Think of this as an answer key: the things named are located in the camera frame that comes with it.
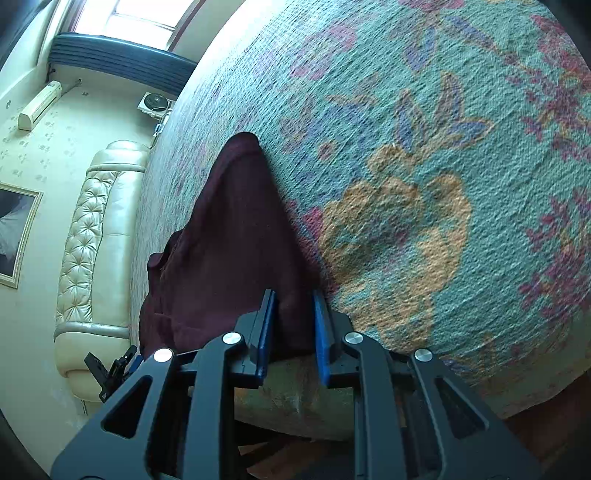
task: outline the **air conditioner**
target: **air conditioner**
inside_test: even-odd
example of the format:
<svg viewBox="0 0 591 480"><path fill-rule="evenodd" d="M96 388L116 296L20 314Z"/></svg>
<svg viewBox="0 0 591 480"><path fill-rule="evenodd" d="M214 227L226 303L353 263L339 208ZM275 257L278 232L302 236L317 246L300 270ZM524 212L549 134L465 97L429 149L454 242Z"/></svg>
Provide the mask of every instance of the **air conditioner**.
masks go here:
<svg viewBox="0 0 591 480"><path fill-rule="evenodd" d="M37 96L18 115L20 130L31 131L39 123L43 115L61 97L61 83L55 80L48 83Z"/></svg>
<svg viewBox="0 0 591 480"><path fill-rule="evenodd" d="M146 92L138 105L138 110L142 110L152 118L162 120L164 115L173 109L174 104L174 100L169 100L164 95Z"/></svg>

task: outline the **folded garment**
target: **folded garment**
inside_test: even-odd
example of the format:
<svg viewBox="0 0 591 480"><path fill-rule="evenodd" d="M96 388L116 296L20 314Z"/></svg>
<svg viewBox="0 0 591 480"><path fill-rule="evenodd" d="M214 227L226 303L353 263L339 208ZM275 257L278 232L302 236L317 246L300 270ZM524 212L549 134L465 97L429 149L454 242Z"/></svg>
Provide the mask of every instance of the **folded garment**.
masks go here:
<svg viewBox="0 0 591 480"><path fill-rule="evenodd" d="M148 260L140 351L199 349L258 310L271 288L279 301L272 358L310 353L316 284L258 139L240 133L222 148L187 225Z"/></svg>

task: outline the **window frame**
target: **window frame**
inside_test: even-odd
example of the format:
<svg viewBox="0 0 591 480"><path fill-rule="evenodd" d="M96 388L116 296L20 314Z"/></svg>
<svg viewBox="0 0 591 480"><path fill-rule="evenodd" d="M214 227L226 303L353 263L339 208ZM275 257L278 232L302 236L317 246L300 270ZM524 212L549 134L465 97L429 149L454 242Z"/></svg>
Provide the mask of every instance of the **window frame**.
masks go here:
<svg viewBox="0 0 591 480"><path fill-rule="evenodd" d="M170 25L161 24L161 23L155 22L153 20L146 20L145 18L135 17L133 15L117 13L117 5L119 4L119 1L120 0L117 0L115 2L115 5L113 6L113 10L109 14L107 21L112 16L133 18L134 20L146 22L148 24L155 25L155 26L163 28L165 30L169 30L171 32L170 38L168 39L168 41L166 42L166 46L162 50L163 51L170 51L170 52L172 52L174 50L174 48L177 46L179 38L181 37L181 35L183 35L187 26L191 23L191 20L193 20L193 17L197 14L199 9L206 2L206 0L191 1L191 4L187 7L185 12L183 13L181 18L179 19L178 23L174 27L172 27ZM80 16L82 15L82 11L84 10L85 3L86 3L86 0L72 0L70 7L68 9L68 13L66 15L65 22L63 24L64 26L61 30L63 33L76 31L76 26L78 25L78 21L80 19Z"/></svg>

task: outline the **picture frame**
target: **picture frame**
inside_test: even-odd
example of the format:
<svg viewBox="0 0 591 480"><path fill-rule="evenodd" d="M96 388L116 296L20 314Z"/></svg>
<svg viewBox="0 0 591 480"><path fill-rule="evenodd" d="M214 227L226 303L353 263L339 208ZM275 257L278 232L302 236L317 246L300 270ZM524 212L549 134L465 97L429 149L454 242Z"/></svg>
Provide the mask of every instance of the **picture frame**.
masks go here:
<svg viewBox="0 0 591 480"><path fill-rule="evenodd" d="M0 182L0 284L18 288L22 257L42 192Z"/></svg>

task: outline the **floral bedspread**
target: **floral bedspread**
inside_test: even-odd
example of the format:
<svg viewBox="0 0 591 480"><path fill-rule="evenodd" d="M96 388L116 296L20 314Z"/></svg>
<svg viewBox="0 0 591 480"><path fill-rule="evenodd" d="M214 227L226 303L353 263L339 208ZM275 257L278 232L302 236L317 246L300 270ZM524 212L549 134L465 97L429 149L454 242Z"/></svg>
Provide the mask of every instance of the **floral bedspread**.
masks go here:
<svg viewBox="0 0 591 480"><path fill-rule="evenodd" d="M235 132L254 132L302 250L357 330L428 346L506 417L591 367L591 73L526 0L246 0L145 175L145 264ZM240 393L243 419L340 436L313 362Z"/></svg>

